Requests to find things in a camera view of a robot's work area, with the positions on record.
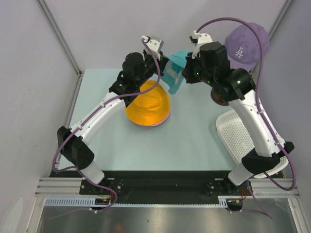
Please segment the teal cap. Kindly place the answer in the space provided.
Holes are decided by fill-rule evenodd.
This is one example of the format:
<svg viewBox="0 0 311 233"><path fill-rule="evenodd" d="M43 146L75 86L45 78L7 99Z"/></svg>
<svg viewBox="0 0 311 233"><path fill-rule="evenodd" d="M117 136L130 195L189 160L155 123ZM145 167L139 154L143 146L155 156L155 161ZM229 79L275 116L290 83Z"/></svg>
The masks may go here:
<svg viewBox="0 0 311 233"><path fill-rule="evenodd" d="M182 71L186 67L188 53L187 50L181 50L173 55L165 56L168 62L165 65L161 79L169 87L168 92L171 95L176 94L184 80Z"/></svg>

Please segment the yellow hat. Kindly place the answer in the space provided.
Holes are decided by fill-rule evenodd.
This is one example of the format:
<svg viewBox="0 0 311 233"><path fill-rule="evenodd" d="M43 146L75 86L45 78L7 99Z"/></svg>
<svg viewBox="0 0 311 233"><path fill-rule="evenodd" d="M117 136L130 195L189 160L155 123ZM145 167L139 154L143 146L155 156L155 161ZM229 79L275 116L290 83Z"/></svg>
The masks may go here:
<svg viewBox="0 0 311 233"><path fill-rule="evenodd" d="M125 113L131 122L147 127L162 120L168 112L171 112L170 98L160 84L149 92L138 95L125 108Z"/></svg>

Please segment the purple baseball cap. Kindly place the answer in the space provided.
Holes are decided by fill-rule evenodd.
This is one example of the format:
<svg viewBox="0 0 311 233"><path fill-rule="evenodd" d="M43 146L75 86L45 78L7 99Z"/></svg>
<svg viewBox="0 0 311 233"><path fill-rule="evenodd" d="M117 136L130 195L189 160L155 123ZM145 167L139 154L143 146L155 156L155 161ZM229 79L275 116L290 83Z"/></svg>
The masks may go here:
<svg viewBox="0 0 311 233"><path fill-rule="evenodd" d="M259 41L254 32L243 24L226 37L225 47L232 69L251 71L260 61Z"/></svg>

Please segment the pink bucket hat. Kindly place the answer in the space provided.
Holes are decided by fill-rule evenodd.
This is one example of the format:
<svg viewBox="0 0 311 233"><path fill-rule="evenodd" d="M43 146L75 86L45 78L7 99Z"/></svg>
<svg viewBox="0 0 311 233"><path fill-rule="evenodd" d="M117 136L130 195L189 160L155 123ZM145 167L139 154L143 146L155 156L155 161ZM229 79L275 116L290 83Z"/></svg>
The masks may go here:
<svg viewBox="0 0 311 233"><path fill-rule="evenodd" d="M148 125L148 127L155 127L155 126L161 125L162 123L164 123L169 118L170 114L171 114L171 112L168 112L168 114L162 120L160 120L157 123Z"/></svg>

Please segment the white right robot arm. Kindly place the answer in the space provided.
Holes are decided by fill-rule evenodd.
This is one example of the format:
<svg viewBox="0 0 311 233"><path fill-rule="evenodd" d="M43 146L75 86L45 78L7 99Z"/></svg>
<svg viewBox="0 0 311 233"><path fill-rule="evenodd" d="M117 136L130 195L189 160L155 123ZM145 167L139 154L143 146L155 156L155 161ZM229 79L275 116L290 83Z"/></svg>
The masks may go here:
<svg viewBox="0 0 311 233"><path fill-rule="evenodd" d="M197 44L186 60L182 72L186 82L210 85L238 114L254 143L254 148L224 182L225 191L235 195L247 179L276 167L281 157L294 150L294 144L277 137L260 109L260 101L256 100L256 85L250 73L242 68L231 68L224 45L219 42Z"/></svg>

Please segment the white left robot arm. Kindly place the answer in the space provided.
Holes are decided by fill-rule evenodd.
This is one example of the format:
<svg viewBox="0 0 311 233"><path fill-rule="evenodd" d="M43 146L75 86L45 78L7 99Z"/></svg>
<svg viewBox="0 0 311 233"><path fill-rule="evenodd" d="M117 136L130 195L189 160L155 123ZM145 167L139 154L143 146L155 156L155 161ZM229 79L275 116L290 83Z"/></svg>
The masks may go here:
<svg viewBox="0 0 311 233"><path fill-rule="evenodd" d="M82 120L67 128L57 130L58 151L73 164L73 168L90 180L90 188L97 194L107 190L104 172L94 162L94 153L89 148L93 137L116 113L128 107L143 92L141 86L153 75L159 78L168 62L162 53L159 56L133 52L126 56L116 81L101 102Z"/></svg>

